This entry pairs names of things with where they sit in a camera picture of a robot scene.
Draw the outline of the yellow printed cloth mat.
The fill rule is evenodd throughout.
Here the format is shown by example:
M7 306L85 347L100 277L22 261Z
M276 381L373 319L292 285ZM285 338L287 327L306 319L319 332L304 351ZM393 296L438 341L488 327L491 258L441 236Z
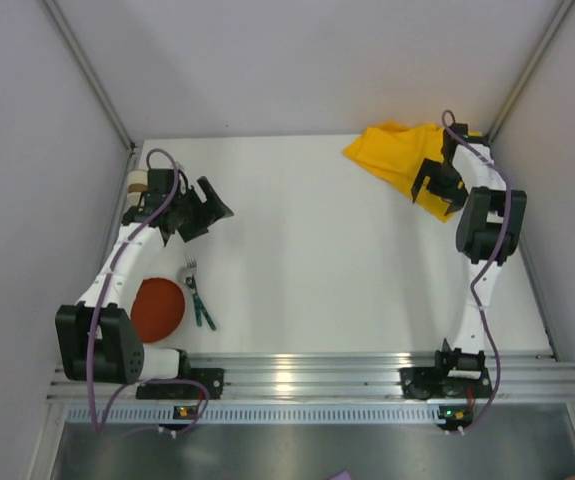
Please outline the yellow printed cloth mat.
M364 130L343 154L355 164L390 184L412 202L411 187L425 158L444 161L443 145L450 135L434 123L408 127L388 121ZM446 216L447 204L423 186L417 202L428 213L442 222L455 216Z

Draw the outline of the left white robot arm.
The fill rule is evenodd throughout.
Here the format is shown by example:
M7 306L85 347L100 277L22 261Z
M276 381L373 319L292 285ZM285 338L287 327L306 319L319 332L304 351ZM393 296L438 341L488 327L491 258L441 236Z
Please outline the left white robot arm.
M183 172L152 168L131 172L129 182L144 189L128 196L108 259L82 296L56 313L61 361L73 381L132 384L183 375L185 353L145 340L136 329L133 305L149 267L173 235L192 241L233 214L206 177L191 186Z

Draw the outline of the white paper cup brown sleeve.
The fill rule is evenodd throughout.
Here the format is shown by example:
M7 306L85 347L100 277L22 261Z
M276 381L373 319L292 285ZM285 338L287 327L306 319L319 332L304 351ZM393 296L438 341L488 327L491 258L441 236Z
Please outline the white paper cup brown sleeve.
M146 170L132 170L127 175L127 207L135 206L139 203L141 194L148 188L148 172Z

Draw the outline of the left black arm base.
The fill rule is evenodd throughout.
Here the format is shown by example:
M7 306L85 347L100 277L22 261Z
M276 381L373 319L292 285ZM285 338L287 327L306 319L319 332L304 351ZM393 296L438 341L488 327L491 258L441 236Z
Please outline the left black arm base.
M225 371L221 368L192 368L187 380L149 381L136 390L138 400L198 400L205 399L202 385L210 400L219 400L224 387Z

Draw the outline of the red round plate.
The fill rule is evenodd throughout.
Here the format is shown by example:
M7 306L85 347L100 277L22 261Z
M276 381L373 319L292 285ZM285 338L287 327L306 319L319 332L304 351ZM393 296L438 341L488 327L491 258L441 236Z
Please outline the red round plate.
M181 324L186 308L181 288L165 278L145 279L131 309L131 321L143 343L170 336Z

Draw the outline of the aluminium mounting rail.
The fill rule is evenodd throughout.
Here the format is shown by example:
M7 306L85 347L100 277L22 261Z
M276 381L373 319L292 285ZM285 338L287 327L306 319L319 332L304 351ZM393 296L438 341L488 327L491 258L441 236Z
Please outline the aluminium mounting rail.
M402 399L400 370L429 367L430 354L195 355L191 364L224 370L228 401L389 401ZM575 401L575 363L550 355L505 355L497 403Z

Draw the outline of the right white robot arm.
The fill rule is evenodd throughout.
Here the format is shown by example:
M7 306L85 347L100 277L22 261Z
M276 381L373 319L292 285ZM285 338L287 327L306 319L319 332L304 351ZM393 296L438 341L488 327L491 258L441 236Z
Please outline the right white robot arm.
M508 186L481 136L464 125L443 130L440 161L425 158L411 186L417 201L427 193L458 214L456 250L467 260L467 293L455 334L438 353L437 368L447 378L479 379L485 371L488 309L501 269L518 246L527 195Z

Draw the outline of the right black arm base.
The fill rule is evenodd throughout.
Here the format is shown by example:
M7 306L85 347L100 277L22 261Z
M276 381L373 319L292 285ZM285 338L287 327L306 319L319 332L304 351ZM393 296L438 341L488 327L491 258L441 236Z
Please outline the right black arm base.
M452 347L446 339L434 352L432 366L401 368L399 375L405 399L466 399L469 395L478 399L492 394L484 352L465 352Z

